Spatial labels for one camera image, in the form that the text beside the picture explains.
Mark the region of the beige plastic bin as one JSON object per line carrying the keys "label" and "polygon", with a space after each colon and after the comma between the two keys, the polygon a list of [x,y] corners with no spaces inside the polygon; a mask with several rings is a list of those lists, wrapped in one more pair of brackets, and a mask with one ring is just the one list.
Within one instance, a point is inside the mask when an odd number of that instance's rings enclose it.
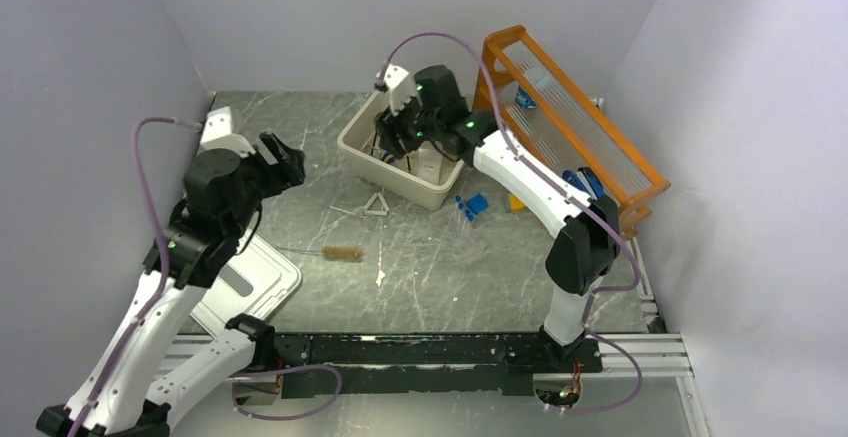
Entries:
{"label": "beige plastic bin", "polygon": [[464,164],[443,158],[440,183],[432,185],[415,175],[417,151],[409,157],[398,158],[394,165],[371,157],[371,147],[379,145],[374,119],[386,108],[387,98],[377,92],[371,93],[339,134],[338,149],[354,175],[435,211],[442,206],[458,181]]}

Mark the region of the clear test tube rack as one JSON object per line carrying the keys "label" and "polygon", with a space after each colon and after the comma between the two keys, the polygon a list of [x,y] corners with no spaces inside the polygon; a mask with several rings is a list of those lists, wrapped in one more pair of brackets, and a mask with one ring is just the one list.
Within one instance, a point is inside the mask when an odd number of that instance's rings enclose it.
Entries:
{"label": "clear test tube rack", "polygon": [[477,216],[468,223],[466,211],[465,206],[461,210],[457,206],[444,206],[429,217],[429,222],[442,234],[441,242],[450,261],[461,269],[480,264],[489,250],[485,239],[475,230]]}

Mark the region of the metal crucible tongs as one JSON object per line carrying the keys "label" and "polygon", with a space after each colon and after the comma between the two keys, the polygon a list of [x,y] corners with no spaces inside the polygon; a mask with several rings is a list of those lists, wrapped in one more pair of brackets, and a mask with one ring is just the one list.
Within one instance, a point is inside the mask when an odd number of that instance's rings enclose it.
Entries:
{"label": "metal crucible tongs", "polygon": [[375,144],[371,147],[370,156],[380,162],[387,163],[389,165],[394,165],[398,161],[397,156],[395,156],[390,151],[383,149],[378,144]]}

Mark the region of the white powder bag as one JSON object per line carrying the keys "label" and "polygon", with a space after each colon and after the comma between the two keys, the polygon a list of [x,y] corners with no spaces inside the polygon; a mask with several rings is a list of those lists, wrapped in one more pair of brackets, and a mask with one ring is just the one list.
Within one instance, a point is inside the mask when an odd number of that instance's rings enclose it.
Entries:
{"label": "white powder bag", "polygon": [[430,144],[423,144],[418,149],[415,175],[432,185],[440,183],[443,156]]}

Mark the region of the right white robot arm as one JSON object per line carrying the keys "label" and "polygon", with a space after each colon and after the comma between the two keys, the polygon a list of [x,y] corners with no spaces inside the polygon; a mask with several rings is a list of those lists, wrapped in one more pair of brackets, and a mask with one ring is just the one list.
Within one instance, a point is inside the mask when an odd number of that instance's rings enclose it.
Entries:
{"label": "right white robot arm", "polygon": [[444,65],[416,73],[390,65],[375,87],[388,99],[375,119],[382,149],[403,158],[428,144],[464,162],[514,194],[552,236],[545,269],[554,291],[539,355],[548,369],[565,370],[585,336],[589,295],[620,252],[609,234],[618,228],[615,202],[594,198],[548,169],[511,132],[500,131],[492,112],[469,110]]}

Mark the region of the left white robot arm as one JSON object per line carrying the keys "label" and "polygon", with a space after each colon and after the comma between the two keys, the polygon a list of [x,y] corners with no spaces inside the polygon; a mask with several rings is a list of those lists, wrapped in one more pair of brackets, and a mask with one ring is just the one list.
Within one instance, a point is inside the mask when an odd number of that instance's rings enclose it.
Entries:
{"label": "left white robot arm", "polygon": [[222,144],[197,154],[184,197],[143,262],[132,303],[100,361],[36,429],[48,436],[167,436],[225,379],[281,366],[274,328],[231,317],[205,349],[165,376],[161,361],[182,323],[235,257],[263,201],[299,186],[303,151],[264,132],[255,146]]}

